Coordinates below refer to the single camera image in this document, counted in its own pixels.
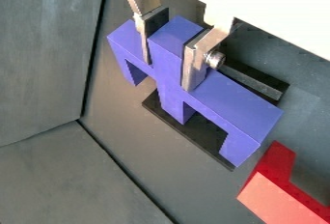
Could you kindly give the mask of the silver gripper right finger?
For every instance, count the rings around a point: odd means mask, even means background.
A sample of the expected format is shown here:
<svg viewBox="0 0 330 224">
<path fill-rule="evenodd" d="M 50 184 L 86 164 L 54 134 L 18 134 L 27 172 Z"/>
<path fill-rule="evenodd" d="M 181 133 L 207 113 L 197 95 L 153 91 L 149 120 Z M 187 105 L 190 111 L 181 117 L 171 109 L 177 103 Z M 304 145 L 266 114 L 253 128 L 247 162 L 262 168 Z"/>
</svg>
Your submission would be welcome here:
<svg viewBox="0 0 330 224">
<path fill-rule="evenodd" d="M 206 70 L 209 67 L 217 67 L 221 59 L 211 59 L 211 53 L 215 46 L 230 35 L 230 30 L 215 26 L 210 29 L 203 29 L 186 42 L 182 64 L 182 88 L 186 91 L 193 91 L 203 82 Z"/>
</svg>

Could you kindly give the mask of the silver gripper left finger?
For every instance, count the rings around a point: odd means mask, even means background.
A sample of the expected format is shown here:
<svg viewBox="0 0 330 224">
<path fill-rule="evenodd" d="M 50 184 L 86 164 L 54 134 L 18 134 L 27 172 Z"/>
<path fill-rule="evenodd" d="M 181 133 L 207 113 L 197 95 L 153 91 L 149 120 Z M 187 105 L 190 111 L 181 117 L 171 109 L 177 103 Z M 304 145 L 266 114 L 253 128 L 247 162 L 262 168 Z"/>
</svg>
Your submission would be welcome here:
<svg viewBox="0 0 330 224">
<path fill-rule="evenodd" d="M 169 8 L 162 0 L 129 0 L 135 28 L 141 34 L 143 60 L 153 63 L 147 39 L 169 22 Z"/>
</svg>

